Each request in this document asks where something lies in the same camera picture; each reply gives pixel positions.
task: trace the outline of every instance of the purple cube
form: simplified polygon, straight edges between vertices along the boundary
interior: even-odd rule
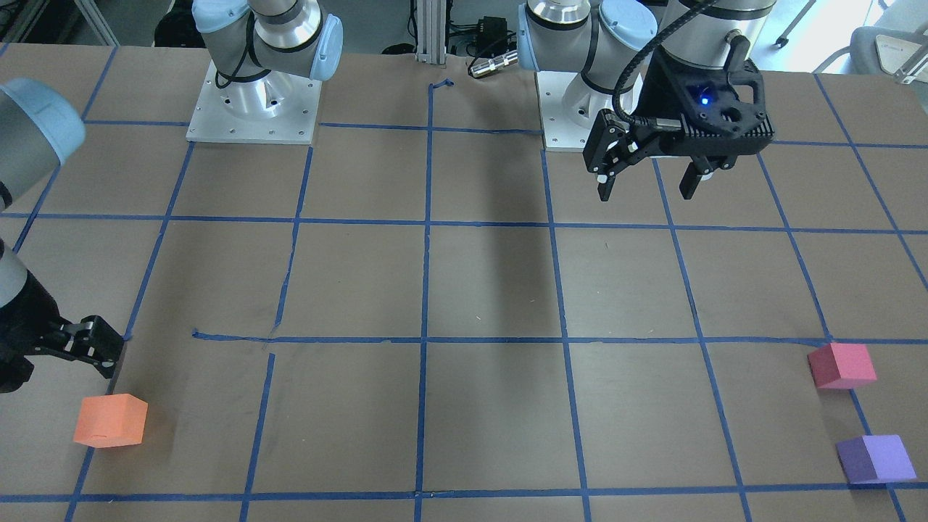
[[[838,458],[851,484],[915,480],[915,469],[899,435],[866,435],[839,442]]]

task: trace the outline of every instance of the light blue joint cap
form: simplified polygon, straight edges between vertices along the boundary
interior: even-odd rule
[[[612,36],[636,51],[657,35],[657,19],[636,0],[602,0],[599,17]]]
[[[538,61],[535,59],[535,49],[532,48],[532,33],[529,31],[528,14],[525,4],[519,5],[519,32],[516,34],[517,48],[519,50],[519,65],[529,71],[540,71]]]
[[[193,20],[200,33],[215,33],[245,16],[248,0],[194,0]]]
[[[67,99],[48,85],[28,78],[15,78],[0,85],[0,90],[15,101],[39,127],[58,155],[59,164],[63,165],[84,143],[85,131],[81,115]]]
[[[322,24],[322,33],[316,47],[316,56],[313,58],[313,68],[309,70],[309,79],[325,82],[335,75],[342,60],[342,45],[344,44],[344,29],[342,21],[335,15],[326,17]]]

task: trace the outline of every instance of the cube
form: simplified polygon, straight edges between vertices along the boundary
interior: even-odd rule
[[[839,442],[837,448],[851,484],[885,484],[916,478],[899,435],[866,435]]]
[[[127,393],[81,401],[74,442],[92,448],[141,444],[148,404]]]
[[[867,345],[828,343],[808,356],[819,389],[849,390],[876,382]]]

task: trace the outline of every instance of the white mounting plate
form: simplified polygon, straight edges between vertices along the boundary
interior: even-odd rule
[[[576,72],[539,71],[537,74],[538,108],[545,129],[545,149],[582,152],[589,129],[575,124],[564,109],[564,92]]]
[[[267,120],[244,120],[224,106],[218,89],[213,85],[215,75],[216,68],[210,62],[197,107],[190,117],[187,141],[282,145],[313,143],[322,82],[293,76],[293,93],[281,102],[280,114]]]

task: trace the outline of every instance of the blue grid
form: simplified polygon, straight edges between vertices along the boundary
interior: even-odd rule
[[[8,44],[0,48],[0,57],[6,52]],[[99,88],[102,86],[107,72],[110,69],[110,65],[115,57],[115,54],[118,49],[114,48],[110,53],[110,57],[107,61],[106,66],[104,67],[103,72],[100,74],[100,77],[97,81],[97,85],[94,89],[94,92],[91,98],[88,100],[86,107],[83,112],[83,119],[86,124],[101,124],[101,125],[166,125],[166,126],[185,126],[186,122],[141,122],[141,121],[98,121],[98,120],[87,120],[86,115],[90,112],[91,106],[93,105]],[[187,155],[185,157],[181,172],[178,175],[177,182],[174,187],[174,192],[172,198],[168,204],[167,210],[164,215],[82,215],[82,214],[42,214],[41,207],[45,200],[45,196],[51,190],[52,185],[58,176],[58,171],[54,172],[53,175],[49,178],[45,189],[43,190],[42,196],[39,201],[36,203],[34,208],[29,214],[6,214],[0,217],[3,218],[26,218],[27,224],[23,229],[22,233],[19,236],[17,241],[16,250],[20,248],[23,242],[26,240],[26,237],[29,234],[32,223],[35,219],[43,218],[55,218],[55,219],[107,219],[107,220],[151,220],[151,221],[161,221],[161,230],[159,232],[158,239],[155,242],[151,256],[148,261],[148,266],[146,269],[145,276],[140,285],[135,304],[133,307],[132,316],[129,319],[129,322],[126,326],[126,335],[125,338],[131,337],[133,326],[135,324],[135,319],[137,318],[138,310],[141,306],[142,300],[144,298],[146,289],[148,288],[148,281],[150,279],[151,272],[157,261],[158,253],[161,249],[161,243],[163,241],[164,234],[173,221],[225,221],[225,222],[274,222],[274,223],[292,223],[293,225],[293,245],[292,248],[295,250],[296,241],[299,234],[299,226],[305,223],[336,223],[336,224],[371,224],[371,225],[393,225],[393,226],[425,226],[425,251],[423,259],[423,296],[422,296],[422,329],[421,337],[274,337],[273,331],[272,335],[261,338],[261,337],[243,337],[235,335],[223,335],[223,334],[212,334],[212,333],[200,333],[194,332],[193,336],[195,338],[205,340],[205,341],[214,341],[214,342],[223,342],[223,341],[254,341],[261,342],[265,344],[274,344],[274,343],[296,343],[296,344],[313,344],[313,343],[379,343],[383,341],[393,341],[397,343],[419,343],[420,344],[420,363],[419,363],[419,420],[418,420],[418,434],[417,434],[417,471],[416,471],[416,490],[415,491],[330,491],[330,492],[296,492],[296,493],[253,493],[251,491],[251,486],[253,485],[254,474],[257,469],[259,455],[260,455],[260,445],[262,433],[264,430],[264,418],[267,410],[267,402],[269,400],[269,394],[273,379],[273,370],[275,356],[274,354],[269,354],[266,376],[264,380],[264,389],[261,397],[261,408],[259,410],[258,422],[255,427],[255,436],[252,444],[251,451],[251,460],[249,465],[248,477],[246,479],[246,488],[242,493],[229,493],[229,494],[182,494],[182,493],[168,493],[168,494],[146,494],[146,493],[137,493],[137,494],[128,494],[128,495],[110,495],[110,494],[84,494],[83,486],[84,480],[87,475],[90,463],[93,459],[94,451],[89,449],[85,454],[84,462],[81,467],[80,474],[78,475],[77,482],[72,494],[61,494],[61,495],[0,495],[0,503],[2,502],[67,502],[69,504],[68,513],[66,514],[65,520],[71,521],[73,519],[74,511],[78,502],[241,502],[241,512],[240,520],[247,520],[248,509],[250,502],[262,502],[262,501],[298,501],[298,500],[412,500],[415,501],[415,521],[419,522],[421,520],[421,502],[423,499],[443,499],[443,498],[519,498],[519,497],[562,497],[562,496],[578,496],[583,499],[584,504],[584,517],[585,521],[589,522],[592,520],[589,509],[589,498],[598,497],[598,496],[638,496],[638,495],[675,495],[675,494],[738,494],[741,498],[741,504],[744,510],[745,519],[751,521],[750,506],[747,502],[747,493],[763,493],[763,492],[782,492],[782,491],[823,491],[823,490],[858,490],[858,489],[886,489],[892,499],[898,518],[900,522],[905,522],[906,518],[902,511],[901,505],[896,497],[896,491],[899,489],[928,489],[928,482],[910,482],[910,483],[898,483],[890,485],[862,485],[854,486],[848,485],[845,483],[818,483],[818,484],[769,484],[769,485],[745,485],[741,480],[741,473],[738,466],[737,456],[735,454],[734,445],[731,441],[730,433],[728,431],[728,422],[725,417],[724,407],[721,400],[721,395],[718,389],[717,382],[715,380],[715,372],[712,367],[712,361],[709,356],[707,345],[713,343],[782,343],[782,344],[797,344],[804,346],[820,346],[823,342],[827,341],[837,341],[837,342],[848,342],[848,343],[866,343],[866,344],[888,344],[888,345],[919,345],[925,346],[928,345],[928,339],[860,339],[860,338],[834,338],[828,330],[827,323],[824,318],[824,314],[821,309],[821,305],[818,302],[816,296],[814,285],[808,275],[808,271],[805,266],[802,254],[799,251],[798,244],[795,241],[793,234],[795,232],[803,233],[829,233],[829,234],[892,234],[896,235],[900,242],[903,245],[909,259],[919,275],[922,283],[928,289],[928,281],[926,281],[922,268],[919,266],[917,260],[912,254],[909,246],[906,242],[906,236],[921,236],[928,235],[928,230],[904,230],[900,229],[896,221],[893,219],[892,214],[888,206],[885,203],[882,195],[879,192],[879,189],[876,186],[870,172],[865,165],[862,157],[859,154],[859,149],[861,148],[885,148],[885,149],[928,149],[928,146],[922,145],[897,145],[897,144],[873,144],[873,143],[855,143],[848,133],[844,122],[842,121],[837,110],[834,108],[834,105],[831,103],[831,99],[828,95],[827,90],[824,85],[821,83],[818,77],[816,77],[819,88],[822,92],[823,97],[829,104],[835,119],[838,124],[841,126],[844,135],[847,138],[846,143],[834,143],[834,142],[801,142],[801,141],[785,141],[780,140],[776,143],[781,145],[794,145],[794,146],[828,146],[828,147],[849,147],[851,148],[857,156],[857,160],[860,164],[860,167],[863,169],[865,175],[867,176],[868,181],[876,195],[877,199],[880,201],[883,210],[885,211],[889,222],[892,226],[892,229],[850,229],[850,228],[792,228],[789,225],[785,212],[783,211],[782,206],[780,205],[779,197],[777,196],[776,190],[774,188],[772,179],[767,171],[766,165],[764,164],[763,157],[758,154],[758,160],[760,161],[762,170],[764,171],[767,183],[773,195],[774,201],[780,212],[780,217],[783,222],[782,228],[777,227],[716,227],[716,226],[686,226],[686,225],[676,225],[673,222],[673,217],[671,215],[669,203],[667,196],[664,190],[664,184],[661,180],[660,169],[657,165],[657,162],[654,162],[655,175],[657,176],[658,187],[661,192],[662,201],[664,203],[664,210],[667,217],[667,225],[634,225],[634,224],[590,224],[590,223],[556,223],[554,220],[553,207],[551,202],[551,193],[550,185],[548,180],[548,167],[547,167],[547,156],[542,151],[542,167],[543,167],[543,176],[545,181],[545,192],[546,200],[548,205],[548,222],[547,223],[503,223],[503,222],[454,222],[454,221],[431,221],[431,181],[432,181],[432,137],[435,132],[464,132],[464,133],[480,133],[480,134],[540,134],[536,130],[528,129],[503,129],[503,130],[484,130],[484,129],[466,129],[466,128],[455,128],[455,127],[435,127],[432,124],[433,117],[433,91],[436,88],[442,87],[444,85],[452,85],[450,80],[446,80],[438,85],[429,85],[429,124],[427,126],[402,126],[402,125],[367,125],[367,124],[331,124],[323,123],[322,126],[338,126],[338,127],[350,127],[350,128],[382,128],[382,129],[405,129],[405,130],[421,130],[428,133],[428,149],[427,149],[427,165],[426,165],[426,214],[423,221],[416,220],[366,220],[366,219],[325,219],[325,218],[304,218],[301,217],[301,212],[303,208],[303,199],[306,190],[306,184],[309,176],[310,163],[312,160],[312,149],[309,150],[307,155],[307,161],[305,166],[305,172],[303,177],[303,184],[301,188],[300,202],[296,211],[296,214],[293,219],[288,218],[275,218],[275,217],[261,217],[261,216],[193,216],[193,215],[173,215],[174,203],[176,202],[177,195],[183,184],[184,176],[187,171],[187,166],[189,164],[190,157],[194,150],[194,145],[190,144],[187,149]],[[558,293],[558,305],[559,313],[561,319],[561,337],[431,337],[428,335],[428,274],[429,274],[429,240],[430,240],[430,231],[432,225],[442,225],[442,226],[458,226],[458,227],[548,227],[550,230],[550,240],[551,240],[551,250],[554,260],[554,269],[555,269],[555,282]],[[681,275],[684,280],[684,284],[687,290],[688,299],[690,301],[690,309],[692,312],[693,324],[696,328],[696,337],[689,338],[589,338],[589,337],[571,337],[567,332],[566,318],[564,312],[563,304],[563,294],[561,288],[561,274],[560,274],[560,261],[557,250],[557,234],[556,231],[558,228],[645,228],[645,229],[666,229],[669,230],[674,241],[675,250],[677,251],[677,260],[680,266]],[[702,334],[702,327],[699,321],[698,311],[696,308],[695,300],[693,298],[692,290],[690,288],[689,276],[686,269],[686,263],[683,257],[682,250],[679,245],[679,240],[677,237],[677,232],[679,230],[741,230],[741,231],[758,231],[758,232],[780,232],[787,233],[790,237],[791,244],[795,250],[796,259],[799,263],[806,283],[808,285],[809,292],[812,295],[812,298],[815,302],[816,310],[818,312],[819,320],[821,321],[822,330],[824,336],[822,338],[778,338],[778,337],[762,337],[762,336],[730,336],[730,337],[707,337]],[[283,307],[285,305],[286,296],[287,296],[287,282],[292,269],[293,261],[293,250],[291,250],[290,260],[288,263],[287,278],[285,278],[284,283],[281,286],[281,295],[280,303],[277,312],[276,326],[279,324],[280,319],[283,313]],[[571,404],[571,415],[572,423],[574,428],[574,441],[577,454],[577,463],[578,471],[580,474],[580,484],[579,489],[503,489],[503,490],[455,490],[455,491],[424,491],[422,488],[422,470],[424,463],[424,430],[425,430],[425,388],[426,388],[426,356],[427,356],[427,345],[428,343],[561,343],[564,349],[564,362],[565,362],[565,371],[566,378],[568,383],[568,392],[569,400]],[[709,487],[678,487],[678,488],[620,488],[620,489],[591,489],[586,484],[586,472],[585,472],[585,463],[583,456],[583,444],[580,438],[579,430],[579,421],[576,413],[576,402],[574,395],[573,387],[573,373],[571,367],[571,357],[570,357],[570,345],[571,344],[583,344],[583,343],[612,343],[612,344],[630,344],[630,343],[645,343],[645,344],[696,344],[698,343],[702,349],[704,362],[706,365],[706,370],[712,385],[713,393],[715,396],[715,404],[718,409],[719,420],[722,424],[723,433],[726,438],[729,457],[731,459],[731,465],[736,477],[735,486],[709,486]],[[110,383],[109,393],[112,391],[113,383]],[[864,414],[863,408],[860,405],[857,395],[851,391],[851,399],[857,410],[859,420],[863,431],[866,434],[870,434],[870,425],[867,422],[867,418]]]

